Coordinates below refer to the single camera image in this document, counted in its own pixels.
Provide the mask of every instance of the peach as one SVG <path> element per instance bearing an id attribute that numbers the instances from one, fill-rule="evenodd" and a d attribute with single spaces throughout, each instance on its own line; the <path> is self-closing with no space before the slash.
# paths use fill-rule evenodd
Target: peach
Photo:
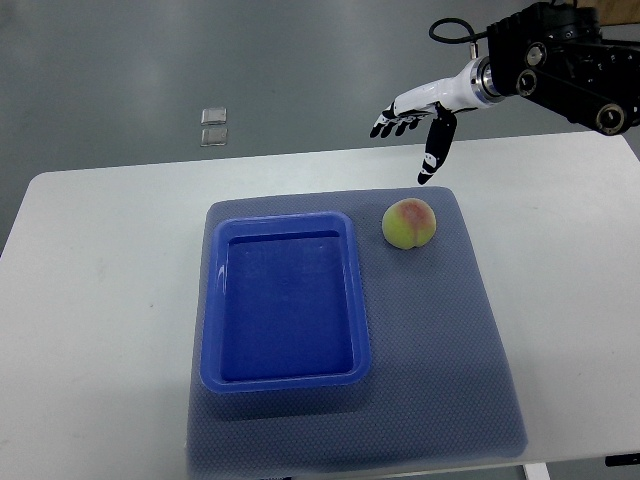
<path id="1" fill-rule="evenodd" d="M 436 233 L 436 216 L 427 202 L 405 198 L 384 212 L 382 233 L 387 242 L 402 250 L 421 247 Z"/>

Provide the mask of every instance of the black cable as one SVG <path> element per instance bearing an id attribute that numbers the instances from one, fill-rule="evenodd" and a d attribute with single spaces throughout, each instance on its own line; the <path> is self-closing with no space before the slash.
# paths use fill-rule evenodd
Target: black cable
<path id="1" fill-rule="evenodd" d="M 455 23 L 458 25 L 462 25 L 464 28 L 467 29 L 469 36 L 460 37 L 460 38 L 447 38 L 447 37 L 441 37 L 440 35 L 436 35 L 435 33 L 436 28 L 438 28 L 440 25 L 444 25 L 445 23 Z M 475 42 L 476 40 L 485 38 L 487 36 L 487 32 L 475 33 L 473 31 L 473 27 L 471 27 L 471 25 L 469 25 L 468 22 L 465 22 L 461 18 L 454 17 L 454 18 L 441 18 L 440 20 L 435 22 L 433 25 L 431 25 L 431 28 L 429 29 L 429 36 L 436 42 L 446 43 L 448 45 L 456 45 L 458 43 Z"/>

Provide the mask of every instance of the robotic hand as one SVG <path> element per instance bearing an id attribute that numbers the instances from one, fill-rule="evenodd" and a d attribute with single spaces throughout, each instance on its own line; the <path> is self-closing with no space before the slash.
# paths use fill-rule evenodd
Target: robotic hand
<path id="1" fill-rule="evenodd" d="M 469 36 L 447 39 L 439 25 L 458 23 Z M 398 96 L 382 112 L 371 137 L 402 135 L 427 115 L 432 122 L 420 184 L 442 166 L 456 128 L 455 114 L 488 108 L 512 95 L 533 101 L 604 135 L 640 124 L 640 43 L 602 38 L 594 8 L 536 3 L 475 34 L 464 20 L 434 23 L 429 36 L 444 43 L 472 44 L 472 60 L 445 78 Z M 488 38 L 489 56 L 477 56 L 476 41 Z"/>
<path id="2" fill-rule="evenodd" d="M 444 78 L 414 88 L 398 96 L 382 112 L 370 136 L 387 137 L 394 126 L 402 135 L 409 126 L 413 130 L 425 116 L 435 114 L 425 146 L 418 183 L 423 185 L 444 163 L 455 134 L 458 112 L 489 108 L 503 97 L 493 87 L 489 58 L 472 58 L 453 78 Z"/>

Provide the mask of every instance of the blue plastic container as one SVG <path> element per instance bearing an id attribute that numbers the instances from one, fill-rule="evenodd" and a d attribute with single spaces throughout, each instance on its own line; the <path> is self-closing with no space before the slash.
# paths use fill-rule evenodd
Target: blue plastic container
<path id="1" fill-rule="evenodd" d="M 349 217 L 319 212 L 218 224 L 200 363 L 209 390 L 346 385 L 370 365 Z"/>

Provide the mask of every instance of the metal bracket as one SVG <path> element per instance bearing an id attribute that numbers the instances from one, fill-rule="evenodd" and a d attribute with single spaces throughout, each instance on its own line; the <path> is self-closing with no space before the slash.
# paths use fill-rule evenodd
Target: metal bracket
<path id="1" fill-rule="evenodd" d="M 523 465 L 524 476 L 527 480 L 551 480 L 546 463 L 530 463 Z"/>
<path id="2" fill-rule="evenodd" d="M 202 111 L 200 125 L 220 125 L 227 122 L 227 109 L 225 107 L 205 108 Z"/>
<path id="3" fill-rule="evenodd" d="M 227 144 L 227 129 L 226 128 L 205 128 L 202 130 L 201 147 L 211 147 L 214 145 L 226 145 Z"/>

